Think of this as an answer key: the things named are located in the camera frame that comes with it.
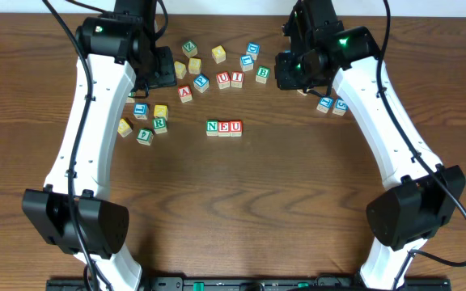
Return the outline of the red E block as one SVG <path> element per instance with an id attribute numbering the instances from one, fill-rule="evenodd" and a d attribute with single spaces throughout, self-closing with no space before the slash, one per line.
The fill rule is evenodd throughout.
<path id="1" fill-rule="evenodd" d="M 219 137 L 229 137 L 231 135 L 230 122 L 229 121 L 219 121 L 218 122 L 218 136 Z"/>

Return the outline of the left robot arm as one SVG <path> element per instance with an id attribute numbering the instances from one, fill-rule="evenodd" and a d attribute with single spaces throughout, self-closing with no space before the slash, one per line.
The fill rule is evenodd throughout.
<path id="1" fill-rule="evenodd" d="M 175 86 L 172 51 L 159 47 L 159 0 L 118 1 L 67 36 L 77 53 L 74 101 L 52 169 L 22 209 L 40 236 L 86 265 L 88 290 L 138 290 L 142 266 L 125 239 L 129 211 L 110 201 L 110 170 L 129 95 Z"/>

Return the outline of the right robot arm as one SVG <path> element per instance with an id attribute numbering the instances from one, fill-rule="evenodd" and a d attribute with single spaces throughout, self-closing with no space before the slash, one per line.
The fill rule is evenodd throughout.
<path id="1" fill-rule="evenodd" d="M 413 257 L 451 220 L 464 173 L 445 167 L 415 129 L 389 81 L 384 47 L 367 28 L 345 28 L 330 1 L 316 0 L 297 2 L 282 31 L 290 50 L 275 58 L 277 86 L 335 92 L 378 164 L 384 193 L 366 207 L 375 239 L 358 283 L 403 288 Z"/>

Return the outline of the green N block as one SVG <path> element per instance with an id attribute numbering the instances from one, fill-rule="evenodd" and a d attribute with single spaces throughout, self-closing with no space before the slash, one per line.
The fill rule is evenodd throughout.
<path id="1" fill-rule="evenodd" d="M 218 136 L 218 121 L 207 120 L 206 121 L 206 135 L 207 136 Z"/>

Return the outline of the green R block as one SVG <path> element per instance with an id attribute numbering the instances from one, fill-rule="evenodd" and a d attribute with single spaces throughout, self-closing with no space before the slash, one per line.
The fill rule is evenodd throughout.
<path id="1" fill-rule="evenodd" d="M 163 117 L 153 119 L 153 129 L 156 134 L 162 134 L 167 132 L 167 121 Z"/>

